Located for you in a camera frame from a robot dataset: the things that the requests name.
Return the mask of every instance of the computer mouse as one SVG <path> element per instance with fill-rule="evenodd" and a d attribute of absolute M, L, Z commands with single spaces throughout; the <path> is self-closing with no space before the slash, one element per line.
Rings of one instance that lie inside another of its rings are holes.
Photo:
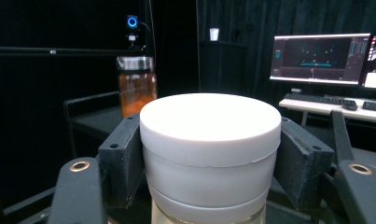
<path fill-rule="evenodd" d="M 352 110 L 352 111 L 356 111 L 358 109 L 358 105 L 356 104 L 356 102 L 355 101 L 351 101 L 351 100 L 344 100 L 342 102 L 341 107 L 343 109 Z"/>

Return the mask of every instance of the white desk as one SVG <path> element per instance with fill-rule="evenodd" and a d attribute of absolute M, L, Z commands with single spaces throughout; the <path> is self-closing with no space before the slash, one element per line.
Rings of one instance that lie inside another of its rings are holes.
<path fill-rule="evenodd" d="M 360 119 L 360 120 L 376 122 L 376 111 L 362 109 L 364 100 L 360 100 L 360 99 L 351 99 L 351 100 L 355 100 L 356 104 L 358 105 L 358 109 L 356 111 L 343 109 L 341 108 L 341 105 L 320 104 L 320 103 L 289 100 L 289 99 L 282 100 L 279 103 L 279 106 L 286 107 L 288 109 L 302 111 L 303 112 L 303 119 L 301 121 L 302 126 L 306 124 L 308 113 L 329 115 L 332 110 L 341 111 L 344 117 L 348 119 Z"/>

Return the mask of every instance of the transparent jar body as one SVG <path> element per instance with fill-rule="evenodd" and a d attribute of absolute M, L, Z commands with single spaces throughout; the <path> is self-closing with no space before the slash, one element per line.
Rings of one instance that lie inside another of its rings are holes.
<path fill-rule="evenodd" d="M 157 80 L 153 72 L 123 72 L 118 76 L 121 115 L 123 118 L 141 111 L 157 99 Z"/>
<path fill-rule="evenodd" d="M 264 224 L 266 223 L 266 204 L 256 214 L 248 217 L 245 220 L 233 222 L 230 224 Z M 152 220 L 151 224 L 200 224 L 190 223 L 183 220 L 178 220 L 165 214 L 152 200 Z"/>

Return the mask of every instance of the dark background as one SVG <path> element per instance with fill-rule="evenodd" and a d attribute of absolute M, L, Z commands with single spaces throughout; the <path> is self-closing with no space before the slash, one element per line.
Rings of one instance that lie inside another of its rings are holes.
<path fill-rule="evenodd" d="M 134 54 L 156 52 L 159 97 L 211 91 L 200 89 L 199 79 L 206 76 L 201 71 L 211 66 L 211 60 L 200 59 L 204 52 L 199 46 L 206 46 L 209 28 L 216 26 L 222 43 L 212 45 L 229 48 L 217 52 L 238 50 L 243 55 L 236 63 L 233 55 L 237 53 L 220 53 L 223 67 L 217 68 L 230 71 L 228 64 L 233 64 L 238 67 L 231 70 L 239 71 L 224 74 L 226 80 L 239 80 L 237 88 L 225 91 L 277 108 L 292 87 L 376 98 L 376 91 L 269 81 L 275 35 L 376 34 L 376 0 L 0 0 L 0 47 L 87 49 L 63 56 L 0 51 L 0 199 L 4 206 L 54 187 L 59 169 L 72 159 L 63 101 L 118 89 L 117 55 L 98 55 L 95 49 L 129 49 L 125 22 L 132 14 L 155 30 L 153 45 L 150 33 L 141 26 L 137 45 L 146 47 Z"/>

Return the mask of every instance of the white lid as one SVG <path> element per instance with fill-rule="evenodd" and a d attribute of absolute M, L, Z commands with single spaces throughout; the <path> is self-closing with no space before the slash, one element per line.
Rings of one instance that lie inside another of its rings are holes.
<path fill-rule="evenodd" d="M 272 154 L 280 144 L 281 115 L 252 98 L 192 93 L 145 105 L 140 129 L 147 149 L 165 160 L 228 167 Z"/>

